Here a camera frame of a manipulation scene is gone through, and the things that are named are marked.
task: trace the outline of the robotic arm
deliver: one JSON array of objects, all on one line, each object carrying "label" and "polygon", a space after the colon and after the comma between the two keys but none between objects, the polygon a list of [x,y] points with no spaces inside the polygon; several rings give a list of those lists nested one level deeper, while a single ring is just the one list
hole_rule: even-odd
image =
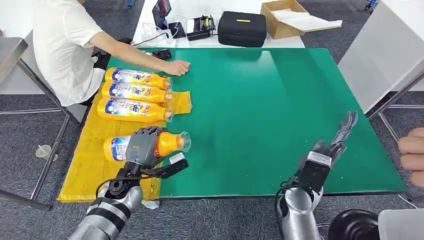
[{"label": "robotic arm", "polygon": [[95,201],[69,237],[70,240],[115,239],[131,214],[142,204],[140,180],[167,179],[189,166],[186,159],[181,159],[173,164],[154,168],[164,160],[164,157],[154,156],[158,136],[164,131],[166,128],[149,126],[131,135],[126,150],[127,162],[118,171],[116,178],[106,180],[98,186]]},{"label": "robotic arm", "polygon": [[325,146],[324,141],[318,141],[307,157],[301,159],[297,172],[281,183],[275,195],[275,214],[284,240],[321,240],[313,211],[357,121],[357,112],[347,112],[345,122],[340,123],[330,144]]}]

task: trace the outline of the detergent bottle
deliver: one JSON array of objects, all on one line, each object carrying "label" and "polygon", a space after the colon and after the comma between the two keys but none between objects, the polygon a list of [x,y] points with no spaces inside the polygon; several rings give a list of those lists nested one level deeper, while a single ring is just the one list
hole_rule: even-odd
[{"label": "detergent bottle", "polygon": [[106,82],[101,89],[101,95],[104,98],[114,97],[150,103],[167,103],[172,99],[171,90],[117,81]]},{"label": "detergent bottle", "polygon": [[172,108],[164,108],[151,102],[113,97],[102,98],[97,105],[97,113],[105,119],[143,123],[171,122],[174,117]]},{"label": "detergent bottle", "polygon": [[106,82],[121,82],[127,84],[141,84],[168,90],[172,86],[172,80],[167,76],[159,76],[153,72],[128,70],[111,67],[104,74]]},{"label": "detergent bottle", "polygon": [[[109,161],[125,161],[128,143],[131,136],[110,137],[103,144],[103,151]],[[174,151],[187,152],[192,146],[190,135],[183,131],[180,134],[162,132],[159,134],[153,154],[156,157],[166,157]]]}]

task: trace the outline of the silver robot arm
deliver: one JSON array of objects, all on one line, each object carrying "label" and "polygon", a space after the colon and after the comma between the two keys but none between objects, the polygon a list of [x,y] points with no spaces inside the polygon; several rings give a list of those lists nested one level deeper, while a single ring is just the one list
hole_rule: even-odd
[{"label": "silver robot arm", "polygon": [[314,209],[323,195],[324,182],[345,151],[345,140],[357,121],[357,112],[347,112],[329,145],[318,141],[307,157],[301,159],[297,172],[281,183],[275,195],[275,214],[284,240],[321,240]]},{"label": "silver robot arm", "polygon": [[69,240],[113,240],[141,206],[143,191],[140,186],[133,186],[122,199],[105,198],[108,188],[109,184],[102,188]]},{"label": "silver robot arm", "polygon": [[127,162],[118,171],[116,178],[106,180],[98,186],[95,201],[69,240],[115,239],[131,214],[142,204],[140,180],[167,179],[189,166],[183,158],[173,164],[154,168],[164,160],[163,157],[154,156],[157,138],[164,131],[166,128],[148,126],[131,135],[125,154]]}]

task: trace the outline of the green table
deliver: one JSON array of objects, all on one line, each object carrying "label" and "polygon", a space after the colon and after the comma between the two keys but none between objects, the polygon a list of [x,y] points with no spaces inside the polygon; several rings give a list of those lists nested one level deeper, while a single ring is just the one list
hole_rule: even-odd
[{"label": "green table", "polygon": [[[191,91],[193,109],[167,127],[190,133],[192,146],[184,153],[190,166],[162,181],[162,198],[274,195],[316,141],[332,139],[347,111],[359,111],[359,119],[324,192],[406,190],[326,49],[171,52],[191,62],[186,75],[172,79],[175,91]],[[109,67],[145,70],[113,57]]]}]

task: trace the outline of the yellow mat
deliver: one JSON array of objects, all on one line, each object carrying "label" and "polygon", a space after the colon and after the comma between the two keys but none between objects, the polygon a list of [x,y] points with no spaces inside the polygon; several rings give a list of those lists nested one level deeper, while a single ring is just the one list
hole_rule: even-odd
[{"label": "yellow mat", "polygon": [[[152,123],[116,121],[99,117],[96,106],[102,96],[94,98],[85,125],[73,154],[72,163],[57,200],[64,203],[92,202],[96,199],[96,188],[107,179],[115,178],[125,162],[108,161],[103,152],[103,143],[109,137],[127,136],[146,126],[165,126],[164,121]],[[189,113],[191,110],[190,92],[174,92],[169,103],[175,114]],[[144,200],[159,198],[161,180],[149,178],[141,180]]]}]

